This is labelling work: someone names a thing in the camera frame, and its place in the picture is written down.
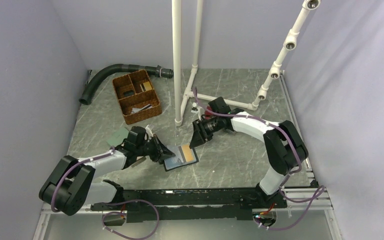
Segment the black leather card holder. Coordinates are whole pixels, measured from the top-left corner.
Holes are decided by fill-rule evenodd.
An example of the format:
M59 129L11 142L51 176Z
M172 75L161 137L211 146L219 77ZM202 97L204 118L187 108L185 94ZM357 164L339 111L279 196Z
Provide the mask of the black leather card holder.
M199 162L199 158L198 158L198 155L196 153L196 150L194 148L192 148L193 152L194 152L195 162L191 163L191 164L183 164L182 160L181 160L181 154L180 154L180 151L179 151L179 146L181 146L181 145L178 145L178 146L169 145L168 146L168 149L171 150L172 152L174 152L175 156L171 157L171 158L168 158L168 159L166 159L163 162L164 170L166 172L172 171L172 170L177 169L177 168L185 167L185 166L188 166L188 165L192 165L192 164L195 164L195 163Z

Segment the white card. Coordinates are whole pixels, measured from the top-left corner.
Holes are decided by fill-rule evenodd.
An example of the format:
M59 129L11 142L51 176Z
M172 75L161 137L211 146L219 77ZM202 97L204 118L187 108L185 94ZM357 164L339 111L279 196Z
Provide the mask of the white card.
M151 104L147 104L141 108L139 107L133 107L130 114L133 115L133 114L136 114L138 112L141 112L141 111L144 111L144 110L147 110L147 109L151 109L153 106Z

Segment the black VIP card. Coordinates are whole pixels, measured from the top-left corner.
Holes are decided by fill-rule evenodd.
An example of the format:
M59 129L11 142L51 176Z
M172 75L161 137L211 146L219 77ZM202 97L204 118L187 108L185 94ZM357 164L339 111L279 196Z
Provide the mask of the black VIP card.
M131 97L134 95L135 95L135 91L133 89L130 89L130 90L124 91L122 93L122 98L127 98L127 97Z

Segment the gold VIP card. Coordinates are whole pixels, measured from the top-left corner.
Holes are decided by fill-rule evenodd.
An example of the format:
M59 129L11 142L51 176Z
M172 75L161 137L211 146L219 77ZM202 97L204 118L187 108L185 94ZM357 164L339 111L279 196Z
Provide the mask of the gold VIP card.
M153 90L153 86L150 81L144 81L140 84L140 88L143 92L151 91Z

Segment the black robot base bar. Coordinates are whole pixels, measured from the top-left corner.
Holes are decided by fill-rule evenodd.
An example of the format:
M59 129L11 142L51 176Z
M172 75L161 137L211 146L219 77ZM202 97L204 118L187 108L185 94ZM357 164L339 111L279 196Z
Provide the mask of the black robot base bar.
M129 203L126 206L95 203L90 209L93 212L125 209L128 223L141 223L156 218L148 202L156 206L160 220L234 218L251 221L254 214L270 207L285 209L288 206L279 193L264 196L256 187L125 190L121 201Z

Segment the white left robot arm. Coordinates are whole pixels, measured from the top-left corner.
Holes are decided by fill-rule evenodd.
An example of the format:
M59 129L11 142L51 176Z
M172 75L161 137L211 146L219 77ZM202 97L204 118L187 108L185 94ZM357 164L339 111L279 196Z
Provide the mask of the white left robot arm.
M108 179L94 182L96 178L132 167L141 158L163 164L175 155L156 134L150 135L144 127L133 126L119 145L111 146L102 154L62 157L42 185L38 197L49 204L54 213L68 216L84 205L104 204L117 210L125 200L124 188Z

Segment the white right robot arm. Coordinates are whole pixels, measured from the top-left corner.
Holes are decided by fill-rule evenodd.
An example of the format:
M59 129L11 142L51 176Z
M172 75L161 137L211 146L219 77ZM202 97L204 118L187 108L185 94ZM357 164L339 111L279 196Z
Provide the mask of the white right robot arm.
M289 120L271 122L240 108L231 109L222 97L210 101L208 106L210 116L192 123L190 148L205 144L220 130L243 133L262 141L270 166L256 186L259 191L255 194L255 200L260 207L269 207L287 176L293 169L298 170L309 156L295 125Z

